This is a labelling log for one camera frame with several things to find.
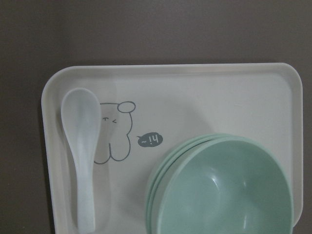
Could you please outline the green bowl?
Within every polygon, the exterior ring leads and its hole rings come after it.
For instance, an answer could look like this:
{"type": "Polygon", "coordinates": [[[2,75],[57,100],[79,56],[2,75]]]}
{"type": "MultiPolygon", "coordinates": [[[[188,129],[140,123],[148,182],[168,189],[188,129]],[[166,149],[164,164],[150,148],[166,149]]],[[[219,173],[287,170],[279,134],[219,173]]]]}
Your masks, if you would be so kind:
{"type": "MultiPolygon", "coordinates": [[[[177,152],[179,155],[180,154],[182,154],[182,153],[184,153],[185,151],[187,151],[189,148],[191,148],[191,147],[193,147],[193,146],[195,146],[195,145],[198,145],[198,144],[201,144],[201,143],[203,143],[203,142],[199,142],[199,141],[196,141],[196,142],[193,142],[193,143],[191,143],[191,144],[189,144],[187,147],[184,147],[182,150],[180,150],[179,152],[177,152]]],[[[156,190],[157,190],[157,187],[158,187],[158,185],[159,185],[159,183],[160,183],[160,181],[161,181],[161,179],[162,179],[162,177],[163,177],[163,174],[165,173],[165,169],[161,169],[161,171],[160,171],[160,174],[159,174],[159,177],[156,179],[156,184],[155,184],[155,186],[154,186],[154,188],[153,188],[153,190],[152,190],[152,199],[153,199],[153,201],[154,201],[154,197],[155,197],[155,193],[156,193],[156,190]]],[[[151,214],[152,214],[152,206],[151,206],[151,210],[150,210],[150,216],[149,216],[149,218],[150,218],[150,222],[151,222],[151,214]]]]}
{"type": "Polygon", "coordinates": [[[290,234],[293,196],[275,157],[245,138],[192,147],[160,181],[153,234],[290,234]]]}
{"type": "Polygon", "coordinates": [[[152,206],[152,190],[156,184],[156,179],[159,177],[161,169],[165,166],[167,161],[177,152],[182,150],[184,147],[187,147],[189,144],[199,141],[204,142],[206,140],[216,139],[220,137],[228,136],[229,134],[225,133],[215,133],[215,134],[207,134],[202,136],[196,136],[194,138],[191,138],[187,141],[184,141],[178,145],[175,145],[173,148],[168,150],[160,159],[157,160],[157,163],[154,165],[153,169],[151,170],[147,186],[146,186],[146,192],[145,192],[145,228],[146,233],[151,234],[151,227],[150,227],[150,210],[152,206]]]}

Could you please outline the cream rectangular tray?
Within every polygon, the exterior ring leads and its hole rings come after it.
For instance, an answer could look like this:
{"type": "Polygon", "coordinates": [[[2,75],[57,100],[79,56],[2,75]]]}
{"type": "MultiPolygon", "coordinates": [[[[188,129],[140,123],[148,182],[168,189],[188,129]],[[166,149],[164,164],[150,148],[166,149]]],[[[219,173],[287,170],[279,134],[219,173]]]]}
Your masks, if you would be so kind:
{"type": "Polygon", "coordinates": [[[165,153],[211,133],[253,139],[280,161],[303,209],[303,89],[285,63],[75,66],[41,97],[55,231],[77,233],[77,186],[60,107],[74,88],[92,91],[117,121],[103,127],[94,166],[96,232],[143,234],[148,177],[165,153]]]}

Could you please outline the green bowl on tray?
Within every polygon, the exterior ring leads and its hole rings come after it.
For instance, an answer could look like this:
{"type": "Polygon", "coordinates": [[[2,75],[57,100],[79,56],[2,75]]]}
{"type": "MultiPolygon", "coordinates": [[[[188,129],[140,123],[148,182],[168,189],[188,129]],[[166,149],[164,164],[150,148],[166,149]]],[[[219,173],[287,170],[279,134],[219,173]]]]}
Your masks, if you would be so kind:
{"type": "Polygon", "coordinates": [[[150,227],[150,210],[152,206],[152,190],[156,184],[156,179],[159,177],[161,169],[165,166],[167,161],[177,152],[182,150],[184,147],[187,147],[189,144],[199,141],[204,142],[206,140],[216,139],[220,137],[228,136],[229,134],[225,133],[215,133],[215,134],[207,134],[202,136],[196,136],[194,138],[191,138],[187,141],[184,141],[178,145],[175,145],[173,148],[168,150],[160,159],[157,160],[157,163],[154,165],[153,169],[151,170],[147,186],[146,186],[146,192],[145,192],[145,228],[146,233],[151,234],[151,227],[150,227]]]}

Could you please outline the white ceramic spoon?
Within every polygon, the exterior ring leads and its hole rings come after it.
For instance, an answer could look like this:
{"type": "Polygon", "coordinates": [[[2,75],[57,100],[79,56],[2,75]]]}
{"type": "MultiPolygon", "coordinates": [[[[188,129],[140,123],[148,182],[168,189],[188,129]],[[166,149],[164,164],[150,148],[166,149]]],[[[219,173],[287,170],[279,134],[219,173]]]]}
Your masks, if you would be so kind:
{"type": "Polygon", "coordinates": [[[76,170],[78,232],[90,234],[95,231],[93,164],[101,127],[96,95],[85,88],[69,91],[61,103],[61,121],[76,170]]]}

